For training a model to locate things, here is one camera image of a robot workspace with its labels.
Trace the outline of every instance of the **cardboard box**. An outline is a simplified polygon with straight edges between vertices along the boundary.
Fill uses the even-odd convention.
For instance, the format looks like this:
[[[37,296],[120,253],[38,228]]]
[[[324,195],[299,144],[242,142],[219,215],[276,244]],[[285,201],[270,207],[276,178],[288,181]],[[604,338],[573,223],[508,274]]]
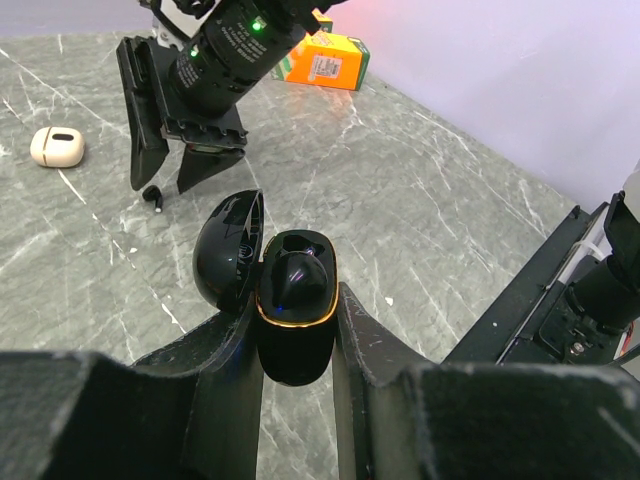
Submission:
[[[320,30],[323,32],[331,33],[333,30],[333,20],[327,17],[325,14],[320,13],[320,10],[313,11],[313,16],[320,22]]]
[[[307,37],[273,70],[279,80],[360,90],[371,54],[362,41],[335,33]]]

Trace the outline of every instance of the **beige earbud case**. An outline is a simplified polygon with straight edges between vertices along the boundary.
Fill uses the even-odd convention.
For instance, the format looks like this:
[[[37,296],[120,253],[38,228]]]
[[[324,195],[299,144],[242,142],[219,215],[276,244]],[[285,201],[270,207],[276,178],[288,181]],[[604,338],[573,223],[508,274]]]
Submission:
[[[69,168],[84,156],[84,138],[72,128],[49,127],[39,130],[31,142],[31,156],[43,167]]]

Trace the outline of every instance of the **screw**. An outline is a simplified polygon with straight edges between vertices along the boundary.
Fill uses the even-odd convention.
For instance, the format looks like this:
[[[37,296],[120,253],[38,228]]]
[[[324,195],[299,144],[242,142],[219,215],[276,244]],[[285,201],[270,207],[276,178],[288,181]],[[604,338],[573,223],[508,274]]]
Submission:
[[[580,355],[581,353],[584,353],[584,345],[582,345],[580,342],[574,343],[571,347],[571,353],[573,353],[574,355]]]

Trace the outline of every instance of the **marble table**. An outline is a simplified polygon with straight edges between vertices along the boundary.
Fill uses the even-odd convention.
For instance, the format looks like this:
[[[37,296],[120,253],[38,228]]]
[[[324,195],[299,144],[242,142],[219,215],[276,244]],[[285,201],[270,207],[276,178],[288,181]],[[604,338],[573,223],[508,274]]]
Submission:
[[[330,237],[346,281],[395,335],[441,360],[573,203],[369,75],[362,91],[262,81],[239,105],[247,157],[158,215],[129,186],[115,48],[122,34],[0,40],[0,348],[99,350],[123,362],[214,311],[191,277],[213,208],[260,187],[266,236]],[[86,135],[84,162],[29,156],[37,129]],[[331,372],[266,380],[260,479],[335,479]]]

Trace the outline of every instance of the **white label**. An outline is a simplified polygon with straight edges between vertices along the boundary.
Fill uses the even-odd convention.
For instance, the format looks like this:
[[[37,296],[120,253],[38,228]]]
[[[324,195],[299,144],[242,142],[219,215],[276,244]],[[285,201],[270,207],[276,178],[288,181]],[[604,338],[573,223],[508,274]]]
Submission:
[[[338,78],[342,68],[342,59],[316,55],[313,57],[309,81],[314,81],[316,77]]]

